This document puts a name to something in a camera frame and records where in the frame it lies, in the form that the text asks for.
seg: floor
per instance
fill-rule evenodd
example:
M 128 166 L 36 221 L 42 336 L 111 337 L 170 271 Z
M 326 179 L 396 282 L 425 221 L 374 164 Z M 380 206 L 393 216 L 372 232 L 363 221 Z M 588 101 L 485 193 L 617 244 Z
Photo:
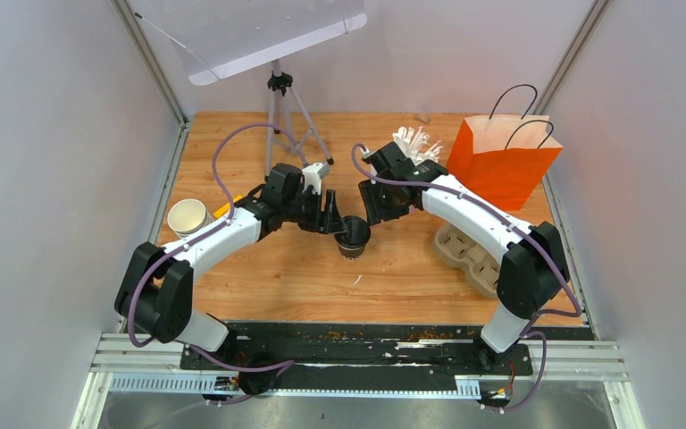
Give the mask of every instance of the floor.
M 522 398 L 530 385 L 530 382 L 517 381 L 514 395 Z M 259 396 L 224 409 L 195 406 L 166 418 L 179 409 L 204 401 L 199 395 L 191 394 L 115 393 L 107 400 L 109 426 L 101 423 L 98 427 L 144 427 L 161 422 L 157 428 L 616 428 L 608 396 L 600 382 L 543 382 L 533 402 L 501 416 L 481 410 L 472 400 Z
M 443 140 L 447 158 L 463 114 L 433 114 L 425 130 L 430 141 Z M 363 179 L 351 164 L 356 142 L 370 149 L 390 142 L 399 126 L 418 127 L 412 114 L 312 114 L 322 139 L 335 158 L 324 186 L 337 191 L 342 215 L 365 217 L 357 184 Z M 197 198 L 210 211 L 225 203 L 211 171 L 217 144 L 237 127 L 265 122 L 264 113 L 200 113 L 192 123 L 169 206 Z M 306 126 L 294 114 L 297 137 Z M 266 129 L 240 133 L 222 151 L 220 176 L 234 194 L 264 182 Z M 280 147 L 274 162 L 300 164 Z M 305 145 L 310 162 L 323 161 L 313 138 Z M 522 210 L 511 213 L 531 223 L 551 221 L 545 191 L 538 186 Z M 347 261 L 331 236 L 300 231 L 287 224 L 279 231 L 231 255 L 196 284 L 194 307 L 221 319 L 367 322 L 410 324 L 485 324 L 495 299 L 474 291 L 462 272 L 434 255 L 431 241 L 443 224 L 424 212 L 411 213 L 372 228 L 372 239 L 356 261 Z M 177 237 L 164 223 L 159 243 Z M 560 293 L 548 308 L 569 309 Z M 579 319 L 547 315 L 540 324 L 579 325 Z

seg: orange paper bag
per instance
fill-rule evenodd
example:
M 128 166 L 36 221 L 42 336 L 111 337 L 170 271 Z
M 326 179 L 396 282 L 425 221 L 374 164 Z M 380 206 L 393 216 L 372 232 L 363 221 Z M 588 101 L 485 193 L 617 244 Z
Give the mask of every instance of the orange paper bag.
M 530 87 L 527 84 L 511 87 Z M 501 210 L 519 210 L 561 152 L 548 116 L 494 114 L 464 118 L 446 167 L 468 189 Z

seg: cable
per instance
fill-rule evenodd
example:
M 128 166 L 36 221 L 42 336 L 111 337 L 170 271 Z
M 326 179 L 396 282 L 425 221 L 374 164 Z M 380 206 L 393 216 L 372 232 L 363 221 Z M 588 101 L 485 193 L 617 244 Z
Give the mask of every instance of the cable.
M 509 375 L 509 383 L 506 386 L 498 389 L 498 391 L 509 390 L 509 399 L 511 399 L 511 395 L 514 393 L 514 379 L 516 378 L 514 362 L 511 360 L 509 360 L 509 370 L 511 371 L 511 374 Z
M 528 339 L 530 337 L 540 337 L 541 344 L 543 347 L 543 354 L 540 356 L 540 370 L 538 371 L 538 377 L 535 379 L 535 384 L 532 385 L 532 389 L 530 389 L 530 392 L 527 393 L 527 396 L 524 397 L 523 400 L 520 400 L 516 404 L 514 404 L 511 407 L 502 407 L 502 408 L 497 408 L 497 407 L 488 407 L 494 411 L 497 411 L 501 414 L 504 414 L 507 411 L 516 411 L 519 408 L 524 407 L 530 400 L 532 399 L 532 396 L 535 394 L 536 391 L 538 391 L 538 388 L 540 387 L 540 382 L 543 380 L 543 373 L 546 370 L 546 355 L 548 354 L 548 345 L 547 345 L 547 339 L 546 339 L 546 334 L 541 332 L 541 331 L 532 331 L 527 333 L 526 335 L 523 336 L 524 339 Z
M 463 198 L 470 203 L 475 204 L 476 206 L 482 208 L 489 214 L 493 215 L 496 217 L 504 226 L 509 226 L 511 225 L 511 221 L 506 219 L 505 216 L 500 214 L 499 212 L 496 211 L 496 209 L 491 206 L 490 204 L 479 200 L 478 198 L 470 197 L 469 195 L 456 190 L 449 188 L 448 186 L 443 186 L 439 185 L 437 183 L 430 183 L 427 181 L 392 181 L 389 179 L 382 179 L 381 177 L 377 177 L 374 174 L 367 172 L 359 163 L 358 160 L 356 159 L 356 150 L 360 149 L 362 151 L 368 152 L 369 149 L 362 143 L 356 143 L 351 147 L 351 160 L 354 163 L 354 167 L 363 174 L 364 176 L 368 177 L 370 180 L 373 181 L 378 181 L 380 183 L 386 184 L 386 185 L 392 185 L 392 186 L 412 186 L 412 187 L 420 187 L 420 188 L 432 188 L 432 189 L 437 189 L 437 190 L 442 190 L 443 192 L 447 192 L 449 194 L 455 195 L 457 197 Z M 564 290 L 566 293 L 566 296 L 569 298 L 570 301 L 572 301 L 572 306 L 574 307 L 573 312 L 565 312 L 562 310 L 540 310 L 538 312 L 538 315 L 564 315 L 567 317 L 579 317 L 582 314 L 582 308 L 580 308 L 580 303 L 577 301 L 577 298 L 574 296 L 574 292 L 572 292 L 571 289 L 569 289 L 569 285 L 566 284 L 566 280 L 564 276 L 559 272 L 558 268 L 556 267 L 556 263 L 551 259 L 551 256 L 548 254 L 548 252 L 537 242 L 535 241 L 532 237 L 527 235 L 526 232 L 522 231 L 519 227 L 513 226 L 512 231 L 518 234 L 520 237 L 522 237 L 525 241 L 530 243 L 531 246 L 535 248 L 535 250 L 538 251 L 541 257 L 543 257 L 543 260 L 546 261 L 546 264 L 548 265 L 548 268 L 553 272 L 555 275 L 556 279 L 559 282 L 559 285 L 561 288 Z
M 227 189 L 227 186 L 224 184 L 222 179 L 220 179 L 220 175 L 217 172 L 217 156 L 221 153 L 222 149 L 227 145 L 227 142 L 230 141 L 233 137 L 235 137 L 238 133 L 244 130 L 248 130 L 250 128 L 256 128 L 256 127 L 268 127 L 268 128 L 274 128 L 275 130 L 278 130 L 282 134 L 285 135 L 285 137 L 288 138 L 290 143 L 296 147 L 296 150 L 298 151 L 298 156 L 301 158 L 301 163 L 303 163 L 304 166 L 308 165 L 308 162 L 306 161 L 306 157 L 304 156 L 304 152 L 301 149 L 301 147 L 296 143 L 296 140 L 293 139 L 293 136 L 290 135 L 286 130 L 283 130 L 281 127 L 274 125 L 272 123 L 268 122 L 254 122 L 254 123 L 249 123 L 247 125 L 243 125 L 242 127 L 239 127 L 238 129 L 234 130 L 231 132 L 227 137 L 224 138 L 224 140 L 217 146 L 217 148 L 214 150 L 214 154 L 212 155 L 212 174 L 214 176 L 214 179 L 217 182 L 217 185 L 219 185 L 220 189 L 222 189 L 222 192 L 224 192 L 225 197 L 227 197 L 228 203 L 230 204 L 230 210 L 228 211 L 227 215 L 223 217 L 223 220 L 209 230 L 208 232 L 201 234 L 197 237 L 194 237 L 193 239 L 187 240 L 185 243 L 181 244 L 179 247 L 173 249 L 171 252 L 164 254 L 163 257 L 160 257 L 156 262 L 154 262 L 143 274 L 143 276 L 140 278 L 138 281 L 138 285 L 136 286 L 135 290 L 133 291 L 132 298 L 130 299 L 130 309 L 128 310 L 128 336 L 130 337 L 130 342 L 135 346 L 135 347 L 144 347 L 147 344 L 149 344 L 151 341 L 154 340 L 154 337 L 149 337 L 144 341 L 138 341 L 138 339 L 135 337 L 135 311 L 136 308 L 138 307 L 138 300 L 140 299 L 140 294 L 143 291 L 144 286 L 146 286 L 146 283 L 148 282 L 148 279 L 151 278 L 151 276 L 154 274 L 154 272 L 162 266 L 164 262 L 169 260 L 170 258 L 178 255 L 180 252 L 185 249 L 186 246 L 193 246 L 197 244 L 199 241 L 206 239 L 207 237 L 210 237 L 211 235 L 214 235 L 217 231 L 221 230 L 222 228 L 227 225 L 230 220 L 232 219 L 233 215 L 235 214 L 235 202 L 232 200 L 232 195 L 230 194 L 230 191 Z M 214 363 L 217 365 L 224 365 L 222 362 L 218 360 L 214 360 Z M 287 364 L 288 366 L 293 365 L 293 361 L 289 360 L 287 362 L 284 362 L 283 364 Z M 238 368 L 237 366 L 233 366 L 232 368 L 238 368 L 238 369 L 233 369 L 233 371 L 240 371 L 240 370 L 247 370 L 246 372 L 259 372 L 257 370 L 261 371 L 271 371 L 275 366 L 267 366 L 265 368 Z
M 269 366 L 263 366 L 259 368 L 249 368 L 249 367 L 240 367 L 240 366 L 232 366 L 230 364 L 225 364 L 224 362 L 221 362 L 220 360 L 217 360 L 215 357 L 210 355 L 209 353 L 206 352 L 206 350 L 201 349 L 198 346 L 194 346 L 193 344 L 190 345 L 190 347 L 199 355 L 203 356 L 206 360 L 209 362 L 221 366 L 225 369 L 229 369 L 231 371 L 239 371 L 242 373 L 263 373 L 264 371 L 272 371 L 275 369 L 279 369 L 280 371 L 277 372 L 277 376 L 280 376 L 280 374 L 284 373 L 288 368 L 293 366 L 294 361 L 292 360 L 286 360 L 285 362 L 280 362 L 279 364 L 274 364 L 274 365 L 269 365 Z

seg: paper bag handle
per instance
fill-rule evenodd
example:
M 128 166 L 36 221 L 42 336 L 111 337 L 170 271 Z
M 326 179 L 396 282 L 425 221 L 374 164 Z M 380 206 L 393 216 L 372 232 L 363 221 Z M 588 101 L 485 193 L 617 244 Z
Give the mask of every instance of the paper bag handle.
M 538 147 L 535 147 L 536 149 L 540 149 L 540 147 L 543 146 L 543 143 L 545 143 L 546 140 L 548 140 L 548 138 L 551 137 L 551 134 L 553 134 L 553 132 L 554 132 L 554 124 L 551 123 L 551 122 L 548 122 L 548 121 L 544 121 L 544 120 L 542 120 L 542 119 L 533 119 L 532 121 L 527 121 L 527 122 L 523 123 L 522 125 L 516 127 L 516 130 L 514 130 L 514 132 L 511 133 L 511 137 L 509 137 L 509 140 L 507 141 L 506 146 L 504 146 L 504 150 L 507 150 L 507 149 L 508 149 L 508 145 L 509 145 L 509 143 L 511 143 L 511 139 L 514 138 L 514 135 L 516 134 L 517 131 L 519 131 L 519 129 L 521 129 L 523 126 L 527 125 L 528 123 L 533 123 L 533 122 L 545 122 L 545 123 L 547 123 L 548 125 L 551 126 L 551 131 L 548 132 L 548 135 L 543 139 L 543 141 L 540 142 L 540 144 L 538 145 Z
M 498 100 L 496 101 L 496 105 L 493 106 L 493 110 L 490 111 L 490 116 L 488 117 L 488 120 L 493 119 L 493 114 L 496 112 L 496 108 L 498 107 L 498 103 L 501 102 L 501 99 L 502 99 L 506 94 L 508 94 L 508 92 L 511 91 L 512 89 L 520 88 L 520 87 L 532 88 L 532 91 L 535 93 L 535 97 L 532 98 L 532 101 L 530 102 L 530 105 L 527 106 L 527 110 L 524 111 L 524 113 L 522 114 L 522 117 L 519 118 L 519 119 L 524 119 L 524 117 L 527 116 L 527 113 L 530 111 L 530 109 L 532 109 L 532 105 L 535 104 L 535 100 L 538 99 L 538 89 L 535 88 L 535 87 L 533 87 L 533 86 L 530 85 L 529 83 L 520 83 L 519 85 L 514 85 L 514 86 L 512 86 L 511 88 L 509 88 L 509 89 L 507 89 L 506 91 L 504 91 L 503 94 L 501 94 L 501 97 L 499 97 Z

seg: wooden surface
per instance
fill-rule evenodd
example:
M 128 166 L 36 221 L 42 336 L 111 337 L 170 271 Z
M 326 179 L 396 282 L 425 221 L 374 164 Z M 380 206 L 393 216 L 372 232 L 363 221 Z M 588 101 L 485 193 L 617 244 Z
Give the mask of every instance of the wooden surface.
M 375 149 L 390 142 L 399 126 L 421 124 L 412 114 L 312 116 L 335 158 L 324 186 L 337 191 L 342 215 L 365 218 L 357 187 L 364 176 L 351 164 L 351 146 L 360 141 Z M 441 162 L 445 163 L 464 115 L 433 114 L 431 118 L 424 129 L 431 141 L 443 140 Z M 183 198 L 200 199 L 210 211 L 223 205 L 226 199 L 212 177 L 212 153 L 228 133 L 257 121 L 266 121 L 266 114 L 197 114 L 169 206 Z M 306 129 L 303 118 L 294 115 L 293 123 L 300 137 Z M 217 167 L 230 192 L 245 193 L 264 181 L 265 141 L 266 129 L 247 130 L 222 151 Z M 305 153 L 309 162 L 323 161 L 314 139 L 305 145 Z M 277 162 L 300 165 L 281 147 L 274 151 Z M 512 215 L 536 224 L 550 221 L 543 188 L 538 186 L 525 207 Z M 206 273 L 196 284 L 194 306 L 222 319 L 485 324 L 498 301 L 475 292 L 461 271 L 434 255 L 431 241 L 442 224 L 438 217 L 417 211 L 376 225 L 356 261 L 344 259 L 331 236 L 286 224 Z M 159 242 L 176 239 L 165 222 Z M 548 304 L 548 308 L 570 307 L 564 293 Z M 580 324 L 580 320 L 546 316 L 541 323 Z

